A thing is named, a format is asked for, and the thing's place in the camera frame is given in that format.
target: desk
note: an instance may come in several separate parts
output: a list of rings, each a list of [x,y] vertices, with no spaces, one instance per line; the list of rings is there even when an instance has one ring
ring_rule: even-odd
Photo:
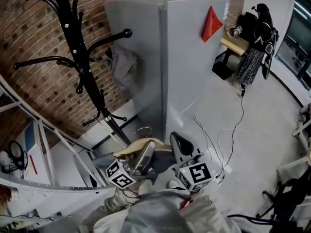
[[[229,38],[227,32],[223,33],[223,37],[220,42],[225,47],[227,47],[227,50],[225,51],[225,57],[223,62],[217,62],[213,66],[213,72],[215,72],[223,80],[226,80],[233,73],[233,71],[231,71],[231,69],[227,67],[229,56],[233,52],[237,53],[239,56],[242,56],[248,49],[249,44],[242,38]]]

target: gray refrigerator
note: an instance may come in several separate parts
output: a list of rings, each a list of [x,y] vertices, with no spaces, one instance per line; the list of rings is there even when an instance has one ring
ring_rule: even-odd
[[[211,6],[225,24],[229,0],[107,0],[104,5],[112,34],[133,31],[114,44],[138,60],[130,89],[136,113],[153,137],[168,143],[170,133],[183,132],[194,117],[209,80],[218,78],[212,67],[224,26],[206,43],[201,36]]]

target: shoe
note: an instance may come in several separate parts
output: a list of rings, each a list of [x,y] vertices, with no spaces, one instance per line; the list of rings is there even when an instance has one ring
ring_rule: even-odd
[[[241,87],[240,82],[237,82],[237,81],[233,82],[233,86],[237,88],[238,90],[243,91],[243,88]]]
[[[174,188],[176,188],[176,187],[179,187],[179,185],[178,185],[178,183],[177,183],[176,181],[169,181],[169,182],[167,183],[167,187],[168,187],[169,189],[174,189]]]

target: red triangle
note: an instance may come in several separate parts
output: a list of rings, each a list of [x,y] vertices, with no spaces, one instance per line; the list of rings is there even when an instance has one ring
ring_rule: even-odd
[[[203,41],[207,42],[208,39],[210,39],[212,35],[221,28],[221,26],[223,26],[223,23],[217,18],[213,6],[210,6],[207,14],[206,25],[202,35]]]

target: coat rack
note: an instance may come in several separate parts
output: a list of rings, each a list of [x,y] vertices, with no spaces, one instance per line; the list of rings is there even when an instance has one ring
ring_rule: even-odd
[[[73,0],[72,10],[69,0],[55,0],[56,3],[52,0],[40,0],[40,1],[46,2],[56,12],[61,22],[61,26],[67,44],[69,46],[70,52],[72,54],[73,61],[71,59],[61,56],[50,56],[28,60],[25,62],[17,62],[14,64],[14,69],[18,70],[20,67],[51,60],[56,60],[56,63],[58,65],[63,65],[69,68],[72,67],[75,68],[80,76],[80,82],[76,88],[76,92],[78,94],[81,94],[83,92],[84,86],[90,99],[92,100],[93,104],[98,110],[98,113],[95,116],[95,118],[90,121],[84,122],[82,126],[85,127],[86,125],[95,122],[102,114],[105,122],[111,127],[111,129],[117,134],[117,136],[120,137],[120,139],[124,141],[127,145],[129,145],[131,141],[127,138],[127,136],[124,134],[121,128],[116,124],[113,118],[123,121],[126,121],[127,119],[125,117],[115,116],[108,111],[104,100],[104,90],[101,89],[99,91],[94,76],[92,74],[92,71],[90,69],[89,61],[95,62],[102,59],[101,57],[97,59],[90,58],[90,54],[95,48],[121,38],[130,38],[132,36],[132,31],[130,29],[125,29],[121,33],[112,35],[110,37],[107,37],[103,40],[94,43],[87,50],[83,41],[81,31],[82,17],[84,13],[80,12],[79,16],[77,15],[78,0]]]

